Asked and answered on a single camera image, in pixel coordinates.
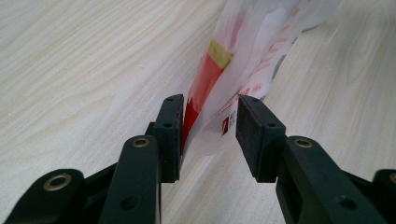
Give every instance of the light wood surface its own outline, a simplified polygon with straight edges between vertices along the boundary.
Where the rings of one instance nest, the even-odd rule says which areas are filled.
[[[1,1],[0,221],[40,176],[114,163],[187,96],[224,0]],[[307,31],[265,103],[288,135],[316,139],[350,173],[396,168],[396,2],[346,0]],[[257,184],[236,140],[195,142],[163,185],[163,223],[283,223],[274,184]]]

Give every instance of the red label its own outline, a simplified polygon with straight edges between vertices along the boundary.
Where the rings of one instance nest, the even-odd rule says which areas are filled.
[[[204,55],[189,92],[183,124],[182,147],[186,143],[187,136],[201,112],[207,96],[223,71],[224,69],[220,68],[207,53]]]
[[[253,93],[256,93],[262,89],[262,83],[253,87]]]
[[[230,122],[230,117],[227,117],[223,122],[222,122],[222,135],[226,134],[228,132],[228,124]]]

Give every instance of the screw hole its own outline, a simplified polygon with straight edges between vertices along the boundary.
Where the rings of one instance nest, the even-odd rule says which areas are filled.
[[[124,210],[132,210],[136,208],[137,202],[138,200],[136,197],[127,197],[122,200],[120,206]]]
[[[349,209],[349,210],[354,210],[358,206],[353,202],[352,200],[348,199],[347,196],[341,195],[335,198],[335,201],[341,204],[343,207]]]
[[[58,185],[64,184],[65,182],[66,182],[66,178],[59,177],[59,178],[53,179],[49,184],[51,186],[58,186]]]
[[[389,176],[390,181],[393,182],[393,184],[396,184],[396,173],[393,173]]]
[[[312,143],[303,138],[297,138],[296,140],[294,140],[294,144],[299,147],[312,147]]]
[[[149,145],[149,140],[147,138],[137,138],[132,142],[134,147],[146,147]]]

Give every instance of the white plastic bag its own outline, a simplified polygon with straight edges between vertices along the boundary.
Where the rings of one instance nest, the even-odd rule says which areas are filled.
[[[183,143],[234,137],[238,93],[263,98],[315,0],[229,0],[192,83]]]

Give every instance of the plastic bag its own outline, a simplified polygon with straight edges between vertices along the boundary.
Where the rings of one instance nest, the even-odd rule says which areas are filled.
[[[192,83],[183,144],[234,137],[238,93],[263,98],[319,2],[229,0]]]

